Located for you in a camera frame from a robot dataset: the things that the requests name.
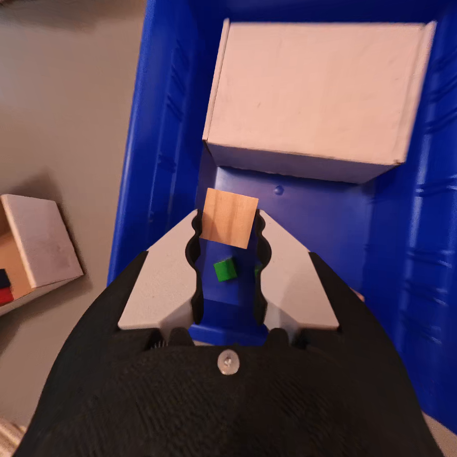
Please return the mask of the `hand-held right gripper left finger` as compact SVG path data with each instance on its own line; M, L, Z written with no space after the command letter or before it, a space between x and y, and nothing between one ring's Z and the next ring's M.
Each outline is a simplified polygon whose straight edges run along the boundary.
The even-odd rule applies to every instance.
M127 304L118 321L122 330L188 329L203 318L201 256L202 211L194 210L147 249Z

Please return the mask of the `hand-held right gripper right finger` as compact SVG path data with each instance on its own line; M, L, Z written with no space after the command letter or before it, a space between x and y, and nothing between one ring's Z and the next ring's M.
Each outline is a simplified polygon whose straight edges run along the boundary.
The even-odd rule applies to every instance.
M261 265L255 278L255 321L269 331L282 328L290 340L304 328L337 330L309 249L263 210L256 211L254 230Z

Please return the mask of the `wooden cube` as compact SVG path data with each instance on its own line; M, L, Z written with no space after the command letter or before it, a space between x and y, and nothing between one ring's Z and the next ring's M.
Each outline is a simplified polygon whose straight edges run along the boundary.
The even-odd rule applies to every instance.
M259 199L207 189L200 238L247 249Z

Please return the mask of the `white cardboard mailer box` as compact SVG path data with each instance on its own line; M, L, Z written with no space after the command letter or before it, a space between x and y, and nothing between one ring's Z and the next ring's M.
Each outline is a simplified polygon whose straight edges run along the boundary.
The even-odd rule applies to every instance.
M218 167L377 178L407 160L436 27L225 19L204 145Z
M14 296L0 307L1 316L83 276L54 201L1 195L0 268Z

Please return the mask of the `blue plastic bin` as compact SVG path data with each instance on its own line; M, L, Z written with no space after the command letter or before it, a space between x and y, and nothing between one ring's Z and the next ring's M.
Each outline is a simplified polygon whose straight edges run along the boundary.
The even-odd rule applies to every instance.
M366 185L218 168L202 135L223 20L429 22L407 161ZM366 303L421 408L456 433L456 1L148 1L108 283L215 186L259 207Z

